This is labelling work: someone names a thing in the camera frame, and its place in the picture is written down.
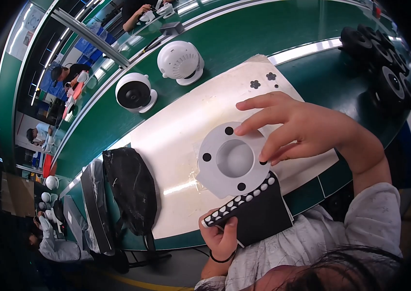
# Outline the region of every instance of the green workbench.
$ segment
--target green workbench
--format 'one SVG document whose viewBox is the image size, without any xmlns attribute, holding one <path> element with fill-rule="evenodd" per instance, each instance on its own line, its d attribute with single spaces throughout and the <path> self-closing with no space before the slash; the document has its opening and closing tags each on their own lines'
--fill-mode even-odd
<svg viewBox="0 0 411 291">
<path fill-rule="evenodd" d="M 115 85 L 110 87 L 92 105 L 68 139 L 58 156 L 57 174 L 75 177 L 83 166 L 141 121 L 153 116 L 199 84 L 255 54 L 271 55 L 293 46 L 337 37 L 345 26 L 356 27 L 359 23 L 378 26 L 377 22 L 357 6 L 335 1 L 317 3 L 314 7 L 301 8 L 297 1 L 288 0 L 242 8 L 208 20 L 177 36 L 174 40 L 193 43 L 205 61 L 202 78 L 187 87 L 179 86 L 171 79 L 162 78 L 156 65 L 157 48 L 129 70 L 149 75 L 153 89 L 159 93 L 159 100 L 153 109 L 146 114 L 128 112 L 115 100 Z M 320 14 L 319 5 L 324 5 L 323 15 Z M 115 73 L 117 65 L 114 66 L 116 68 L 107 69 L 104 77 Z M 278 65 L 277 69 L 306 102 L 348 114 L 379 137 L 384 147 L 393 140 L 406 120 L 407 113 L 389 118 L 377 110 L 370 97 L 363 94 L 369 87 L 369 79 L 355 69 L 349 57 L 337 49 L 286 62 Z M 97 89 L 97 86 L 92 89 L 85 88 L 85 98 L 92 98 L 91 94 Z M 284 196 L 293 215 L 318 204 L 351 181 L 348 165 L 341 156 L 339 158 L 340 161 L 327 171 Z M 105 188 L 109 217 L 114 223 L 119 218 L 118 208 L 112 199 L 109 186 L 106 185 Z M 81 213 L 85 215 L 80 183 L 67 195 L 73 197 Z M 199 232 L 193 231 L 156 240 L 156 247 L 175 249 L 203 243 Z M 143 250 L 144 244 L 142 238 L 127 233 L 119 247 Z"/>
</svg>

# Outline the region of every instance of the white sleeve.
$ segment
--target white sleeve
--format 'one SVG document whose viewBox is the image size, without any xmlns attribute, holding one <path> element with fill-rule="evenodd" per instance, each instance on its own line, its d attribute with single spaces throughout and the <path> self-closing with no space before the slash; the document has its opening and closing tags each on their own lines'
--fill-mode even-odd
<svg viewBox="0 0 411 291">
<path fill-rule="evenodd" d="M 39 216 L 39 222 L 42 226 L 42 242 L 40 246 L 48 246 L 51 249 L 55 249 L 54 228 L 50 222 L 44 216 Z"/>
<path fill-rule="evenodd" d="M 213 276 L 204 280 L 200 280 L 194 289 L 201 287 L 202 285 L 207 285 L 212 290 L 225 291 L 225 280 L 226 276 Z"/>
<path fill-rule="evenodd" d="M 401 256 L 398 190 L 389 183 L 378 183 L 363 190 L 349 205 L 344 226 L 349 243 Z"/>
</svg>

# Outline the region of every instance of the yellow floor line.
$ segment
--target yellow floor line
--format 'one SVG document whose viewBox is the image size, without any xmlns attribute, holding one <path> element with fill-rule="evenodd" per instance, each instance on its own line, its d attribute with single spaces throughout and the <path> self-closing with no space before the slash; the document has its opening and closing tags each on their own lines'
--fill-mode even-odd
<svg viewBox="0 0 411 291">
<path fill-rule="evenodd" d="M 97 271 L 101 272 L 105 276 L 108 276 L 116 281 L 119 281 L 119 282 L 122 282 L 128 285 L 136 286 L 136 287 L 141 287 L 144 289 L 149 289 L 149 290 L 155 290 L 155 291 L 193 291 L 194 290 L 194 288 L 172 287 L 172 286 L 163 286 L 163 285 L 145 283 L 145 282 L 128 279 L 123 276 L 118 276 L 118 275 L 115 275 L 115 274 L 112 274 L 106 271 L 101 271 L 101 270 L 97 270 Z"/>
</svg>

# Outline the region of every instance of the black hair tie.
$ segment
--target black hair tie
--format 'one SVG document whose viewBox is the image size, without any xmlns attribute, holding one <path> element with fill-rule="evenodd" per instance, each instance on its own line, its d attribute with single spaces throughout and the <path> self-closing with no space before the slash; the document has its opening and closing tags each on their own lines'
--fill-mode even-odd
<svg viewBox="0 0 411 291">
<path fill-rule="evenodd" d="M 212 256 L 212 250 L 209 250 L 210 258 L 211 258 L 214 262 L 217 262 L 217 263 L 226 263 L 226 262 L 228 262 L 229 260 L 231 260 L 231 258 L 234 256 L 235 253 L 236 253 L 236 250 L 235 250 L 235 251 L 232 253 L 232 255 L 231 255 L 228 259 L 226 259 L 225 261 L 219 261 L 219 260 L 215 259 L 215 258 Z"/>
</svg>

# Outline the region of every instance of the black flower sticker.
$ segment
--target black flower sticker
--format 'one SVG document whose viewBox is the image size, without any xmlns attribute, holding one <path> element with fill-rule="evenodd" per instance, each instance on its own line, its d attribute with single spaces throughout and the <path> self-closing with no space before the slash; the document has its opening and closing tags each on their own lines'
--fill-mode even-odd
<svg viewBox="0 0 411 291">
<path fill-rule="evenodd" d="M 266 77 L 267 77 L 267 80 L 275 80 L 275 78 L 276 78 L 276 76 L 277 75 L 275 75 L 274 73 L 272 73 L 272 72 L 270 72 L 270 73 L 268 73 L 267 75 L 266 75 Z"/>
<path fill-rule="evenodd" d="M 260 85 L 261 84 L 257 80 L 251 81 L 251 88 L 257 89 Z"/>
</svg>

